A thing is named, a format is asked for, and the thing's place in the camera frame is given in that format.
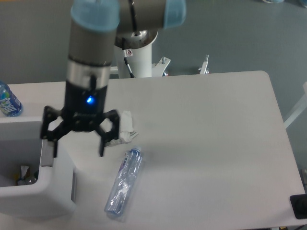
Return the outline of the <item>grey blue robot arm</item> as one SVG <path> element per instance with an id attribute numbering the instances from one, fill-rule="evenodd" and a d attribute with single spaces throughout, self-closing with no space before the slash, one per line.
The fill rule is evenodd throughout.
<path id="1" fill-rule="evenodd" d="M 117 110 L 104 110 L 116 36 L 180 26 L 186 12 L 184 0 L 74 1 L 64 106 L 44 108 L 42 156 L 56 158 L 58 141 L 71 131 L 95 131 L 103 155 L 110 141 L 119 138 Z"/>

